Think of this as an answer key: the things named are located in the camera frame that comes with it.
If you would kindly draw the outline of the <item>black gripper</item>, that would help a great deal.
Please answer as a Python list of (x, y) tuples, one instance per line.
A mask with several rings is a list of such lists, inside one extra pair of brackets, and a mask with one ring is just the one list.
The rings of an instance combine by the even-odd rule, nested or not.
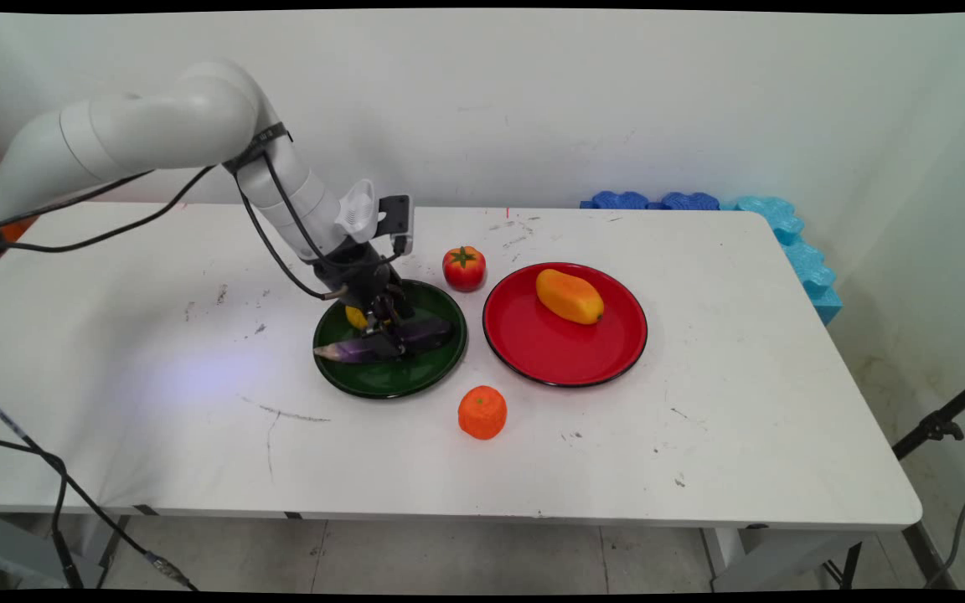
[(392, 240), (390, 257), (383, 257), (369, 243), (345, 240), (330, 255), (313, 262), (315, 276), (338, 293), (338, 300), (364, 314), (364, 338), (390, 341), (395, 358), (407, 352), (403, 331), (415, 315), (405, 294), (402, 279), (392, 263), (405, 253), (402, 238)]

